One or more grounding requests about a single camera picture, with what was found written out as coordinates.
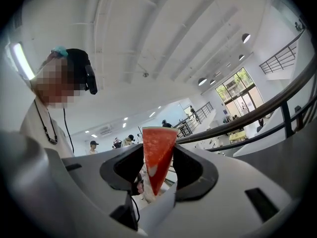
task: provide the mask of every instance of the glass door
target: glass door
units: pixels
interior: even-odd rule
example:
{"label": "glass door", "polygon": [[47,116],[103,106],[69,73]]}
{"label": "glass door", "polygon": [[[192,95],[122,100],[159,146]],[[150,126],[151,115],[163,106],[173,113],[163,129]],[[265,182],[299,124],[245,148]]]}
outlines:
{"label": "glass door", "polygon": [[231,116],[237,115],[238,117],[241,115],[234,101],[226,104],[227,109],[229,110]]}
{"label": "glass door", "polygon": [[256,108],[261,106],[263,104],[262,97],[256,87],[253,87],[250,91],[249,94],[252,98],[253,103],[255,104]]}
{"label": "glass door", "polygon": [[236,106],[237,106],[237,108],[238,108],[238,110],[239,110],[239,112],[240,112],[240,117],[241,116],[243,116],[243,115],[245,115],[245,114],[247,114],[249,111],[248,111],[248,109],[247,109],[247,107],[246,107],[246,103],[245,103],[245,101],[242,99],[242,97],[241,96],[239,96],[238,98],[236,98],[235,100],[234,100],[234,103],[236,104]]}
{"label": "glass door", "polygon": [[256,109],[249,93],[246,93],[245,95],[243,95],[242,98],[243,98],[249,112]]}

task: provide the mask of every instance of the cable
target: cable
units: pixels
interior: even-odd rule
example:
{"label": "cable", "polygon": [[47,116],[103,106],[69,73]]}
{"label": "cable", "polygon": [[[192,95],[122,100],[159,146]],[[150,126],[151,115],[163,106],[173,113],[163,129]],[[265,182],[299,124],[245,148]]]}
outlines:
{"label": "cable", "polygon": [[66,130],[67,130],[67,133],[68,133],[68,136],[69,136],[69,140],[70,140],[70,143],[71,143],[71,147],[73,148],[73,153],[74,153],[74,146],[73,146],[73,142],[71,141],[71,137],[69,135],[69,131],[68,131],[68,127],[67,127],[67,123],[66,123],[66,113],[65,113],[65,109],[63,109],[64,111],[64,122],[65,122],[65,127],[66,127]]}
{"label": "cable", "polygon": [[140,220],[139,208],[138,208],[137,203],[134,201],[134,199],[133,199],[133,197],[132,197],[132,196],[131,196],[131,199],[132,199],[132,201],[134,202],[135,207],[137,208],[137,213],[138,213],[138,220],[137,220],[137,222],[139,222],[139,220]]}

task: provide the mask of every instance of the window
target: window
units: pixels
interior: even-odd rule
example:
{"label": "window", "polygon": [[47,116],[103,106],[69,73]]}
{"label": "window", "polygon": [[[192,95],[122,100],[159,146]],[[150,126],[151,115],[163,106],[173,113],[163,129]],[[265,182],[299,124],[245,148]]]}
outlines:
{"label": "window", "polygon": [[231,78],[225,81],[223,85],[232,97],[246,89],[237,74],[234,74]]}
{"label": "window", "polygon": [[230,94],[222,84],[216,88],[216,91],[224,102],[231,99]]}
{"label": "window", "polygon": [[251,77],[249,76],[249,74],[247,73],[247,71],[242,68],[241,70],[239,70],[237,72],[239,78],[242,80],[243,84],[245,85],[245,87],[249,87],[251,86],[253,83]]}

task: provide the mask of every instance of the watermelon slice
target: watermelon slice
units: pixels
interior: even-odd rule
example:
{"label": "watermelon slice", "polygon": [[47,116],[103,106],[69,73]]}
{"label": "watermelon slice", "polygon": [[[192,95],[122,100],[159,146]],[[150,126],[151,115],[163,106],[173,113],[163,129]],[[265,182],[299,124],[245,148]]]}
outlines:
{"label": "watermelon slice", "polygon": [[156,196],[161,188],[173,156],[178,129],[144,127],[143,148],[150,183]]}

